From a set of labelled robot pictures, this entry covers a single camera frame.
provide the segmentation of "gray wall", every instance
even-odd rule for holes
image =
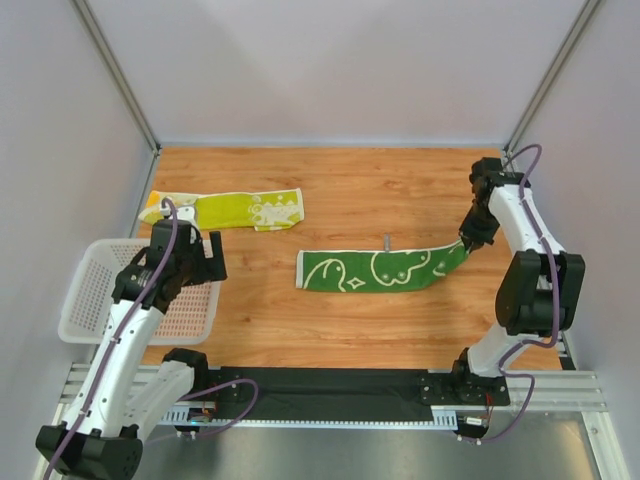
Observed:
[[[126,236],[150,152],[67,0],[0,2],[0,476],[34,441],[87,347],[57,335],[84,249]]]
[[[640,478],[638,25],[640,3],[603,2],[522,144],[543,144],[536,203],[587,263],[574,353],[598,372],[632,478]]]
[[[583,0],[91,0],[166,143],[502,144]]]

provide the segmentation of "yellow-green towel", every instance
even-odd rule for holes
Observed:
[[[284,230],[304,220],[302,192],[232,192],[213,195],[152,191],[140,220],[154,224],[162,218],[160,202],[169,197],[178,208],[178,218],[195,220],[200,230],[254,227],[259,232]]]

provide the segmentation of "green towel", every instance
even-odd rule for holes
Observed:
[[[411,292],[428,287],[467,257],[461,240],[423,250],[298,253],[296,287],[318,292]]]

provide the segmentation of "gray floor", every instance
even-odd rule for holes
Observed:
[[[510,421],[494,415],[499,431]],[[172,427],[152,434],[166,435]],[[503,441],[442,432],[236,427],[216,438],[145,447],[136,480],[599,478],[579,414],[527,414]]]

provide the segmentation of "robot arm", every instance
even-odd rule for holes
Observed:
[[[56,464],[60,473],[91,479],[131,478],[142,456],[142,444],[162,415],[182,396],[207,386],[206,356],[174,349],[165,356],[153,380],[129,399],[144,351],[182,287],[227,278],[219,232],[210,234],[213,257],[206,258],[198,230],[189,221],[178,220],[176,241],[165,268],[133,312],[126,328],[114,338],[114,332],[119,331],[134,301],[165,255],[171,231],[170,220],[157,222],[149,247],[138,252],[116,277],[112,294],[114,304],[87,378],[62,423],[43,426],[40,430],[36,446],[51,460],[69,426],[84,415]],[[108,348],[113,349],[111,357],[100,371]],[[93,401],[88,411],[81,412],[91,394]]]
[[[553,302],[547,252],[540,235],[527,217],[520,198],[522,173],[505,172],[499,158],[483,158],[472,167],[469,177],[474,200],[465,217],[460,235],[470,251],[492,244],[502,226],[513,253],[511,265],[496,295],[496,318],[482,340],[463,352],[467,373],[479,377],[501,376],[498,361],[524,340],[542,340],[551,335]],[[558,243],[540,217],[533,202],[531,185],[524,190],[527,203],[539,230],[547,240],[558,268],[560,291],[560,330],[567,330],[575,314],[585,264],[580,255],[569,254]],[[524,342],[518,354],[529,345]],[[507,368],[517,355],[513,355]]]

